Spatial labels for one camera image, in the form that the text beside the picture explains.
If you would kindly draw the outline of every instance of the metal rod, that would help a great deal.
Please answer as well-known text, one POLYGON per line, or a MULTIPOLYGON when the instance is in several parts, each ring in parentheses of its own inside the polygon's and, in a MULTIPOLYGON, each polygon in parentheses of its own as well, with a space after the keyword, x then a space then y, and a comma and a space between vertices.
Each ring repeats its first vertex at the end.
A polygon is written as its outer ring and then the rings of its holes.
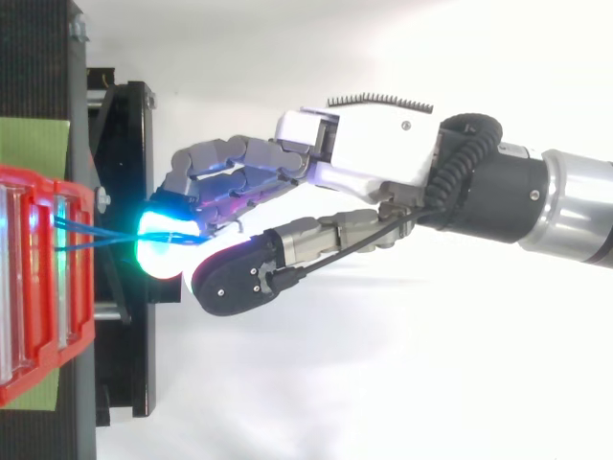
POLYGON ((96 321, 115 321, 122 319, 117 304, 112 302, 97 302, 94 313, 96 321))
POLYGON ((87 91, 87 108, 100 108, 104 101, 105 90, 90 89, 87 91))

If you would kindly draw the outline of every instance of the screw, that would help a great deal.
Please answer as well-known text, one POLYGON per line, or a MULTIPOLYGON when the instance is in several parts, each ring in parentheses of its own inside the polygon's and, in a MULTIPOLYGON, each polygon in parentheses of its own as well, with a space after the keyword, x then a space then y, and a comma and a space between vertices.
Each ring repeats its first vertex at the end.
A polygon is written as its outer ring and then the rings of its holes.
POLYGON ((155 110, 157 108, 157 96, 155 96, 155 93, 145 95, 145 105, 149 110, 155 110))
POLYGON ((106 212, 106 206, 111 204, 111 197, 106 194, 104 187, 98 187, 96 189, 96 209, 100 214, 106 212))
POLYGON ((85 30, 85 21, 83 20, 83 17, 84 16, 82 14, 77 14, 68 25, 70 36, 81 43, 89 41, 87 31, 85 30))

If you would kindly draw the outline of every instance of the clear plastic container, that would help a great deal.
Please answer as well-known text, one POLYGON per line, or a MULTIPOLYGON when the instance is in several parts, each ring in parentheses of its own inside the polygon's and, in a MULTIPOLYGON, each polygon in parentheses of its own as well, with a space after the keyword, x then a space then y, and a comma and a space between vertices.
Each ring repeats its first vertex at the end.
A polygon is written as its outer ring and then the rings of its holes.
POLYGON ((8 200, 7 188, 0 185, 0 385, 12 379, 8 200))
MULTIPOLYGON (((68 219, 70 216, 68 200, 56 195, 55 215, 68 219)), ((55 246, 69 245, 68 232, 55 228, 55 246)), ((68 252, 56 251, 56 288, 57 288, 57 346, 60 350, 66 348, 70 338, 70 265, 68 252)))
POLYGON ((23 305, 22 196, 0 185, 0 384, 27 365, 23 305))

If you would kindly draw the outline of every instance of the blue cable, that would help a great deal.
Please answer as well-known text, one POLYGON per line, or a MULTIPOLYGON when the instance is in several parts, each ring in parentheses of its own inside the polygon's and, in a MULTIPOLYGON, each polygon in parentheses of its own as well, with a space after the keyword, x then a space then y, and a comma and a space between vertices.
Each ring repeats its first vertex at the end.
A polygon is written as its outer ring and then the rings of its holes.
POLYGON ((129 235, 126 233, 115 232, 112 230, 106 230, 100 227, 87 225, 80 222, 74 222, 72 220, 54 216, 54 226, 56 228, 66 230, 69 232, 81 233, 85 235, 92 235, 98 238, 105 238, 102 241, 93 241, 84 244, 75 244, 72 246, 56 247, 56 251, 72 251, 78 249, 85 249, 88 247, 99 247, 109 244, 115 244, 118 242, 134 242, 134 241, 149 241, 149 242, 165 242, 168 244, 201 244, 207 240, 194 235, 186 235, 184 233, 174 232, 154 232, 145 233, 142 235, 129 235))

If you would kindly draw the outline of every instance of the white background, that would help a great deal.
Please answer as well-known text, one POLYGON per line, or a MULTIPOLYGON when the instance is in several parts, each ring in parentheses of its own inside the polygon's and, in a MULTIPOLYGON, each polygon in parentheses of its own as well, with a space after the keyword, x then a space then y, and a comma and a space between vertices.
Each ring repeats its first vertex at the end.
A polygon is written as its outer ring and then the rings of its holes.
MULTIPOLYGON (((89 64, 157 93, 158 183, 198 141, 380 91, 613 160, 613 29, 584 0, 81 0, 89 64)), ((305 186, 252 230, 361 206, 305 186)), ((157 408, 106 459, 613 458, 613 272, 418 229, 232 318, 157 313, 157 408)))

